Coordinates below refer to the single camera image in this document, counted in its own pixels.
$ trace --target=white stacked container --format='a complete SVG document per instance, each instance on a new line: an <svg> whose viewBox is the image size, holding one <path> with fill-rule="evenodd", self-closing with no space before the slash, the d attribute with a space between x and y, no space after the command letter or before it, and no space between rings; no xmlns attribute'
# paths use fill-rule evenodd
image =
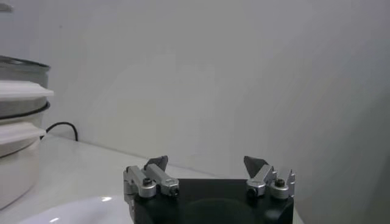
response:
<svg viewBox="0 0 390 224"><path fill-rule="evenodd" d="M0 209L33 186L38 177L40 136L46 133L35 126L40 125L43 110L17 108L29 108L37 99L46 101L52 95L37 83L0 80L0 115L7 114L0 119Z"/></svg>

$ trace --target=stainless steel pot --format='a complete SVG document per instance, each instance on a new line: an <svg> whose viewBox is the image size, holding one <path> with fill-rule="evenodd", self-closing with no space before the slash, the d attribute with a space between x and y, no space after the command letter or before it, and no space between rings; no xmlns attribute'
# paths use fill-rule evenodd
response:
<svg viewBox="0 0 390 224"><path fill-rule="evenodd" d="M0 80L35 82L48 87L48 65L0 55ZM5 119L39 113L47 108L45 97L34 100L0 102L0 122Z"/></svg>

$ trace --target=bolt head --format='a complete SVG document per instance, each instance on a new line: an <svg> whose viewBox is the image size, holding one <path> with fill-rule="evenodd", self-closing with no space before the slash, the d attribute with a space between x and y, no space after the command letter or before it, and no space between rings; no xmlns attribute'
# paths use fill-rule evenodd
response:
<svg viewBox="0 0 390 224"><path fill-rule="evenodd" d="M275 186L277 186L277 187L284 187L285 186L285 181L283 179L277 179L277 180L275 180Z"/></svg>
<svg viewBox="0 0 390 224"><path fill-rule="evenodd" d="M248 191L246 192L246 195L247 195L249 198L256 198L256 197L257 197L257 191L256 191L256 189L254 189L254 188L250 188L250 189L248 189Z"/></svg>
<svg viewBox="0 0 390 224"><path fill-rule="evenodd" d="M153 181L152 181L149 177L144 178L144 179L142 180L142 185L143 185L143 186L149 186L149 185L151 185L152 183L153 183Z"/></svg>

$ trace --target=white wall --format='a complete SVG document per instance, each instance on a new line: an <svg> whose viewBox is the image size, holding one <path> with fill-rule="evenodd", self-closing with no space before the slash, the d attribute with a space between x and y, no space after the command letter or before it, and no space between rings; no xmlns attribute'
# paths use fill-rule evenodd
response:
<svg viewBox="0 0 390 224"><path fill-rule="evenodd" d="M52 66L44 126L221 177L262 157L296 171L307 223L371 214L389 156L387 0L13 4L0 53Z"/></svg>

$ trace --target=white bowl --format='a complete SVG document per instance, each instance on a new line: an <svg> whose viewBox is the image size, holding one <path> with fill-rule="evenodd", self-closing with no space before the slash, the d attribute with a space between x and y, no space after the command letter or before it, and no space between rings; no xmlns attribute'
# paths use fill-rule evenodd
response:
<svg viewBox="0 0 390 224"><path fill-rule="evenodd" d="M0 158L0 209L26 193L38 178L36 140L26 148Z"/></svg>
<svg viewBox="0 0 390 224"><path fill-rule="evenodd" d="M51 208L19 224L132 224L123 195L78 200Z"/></svg>

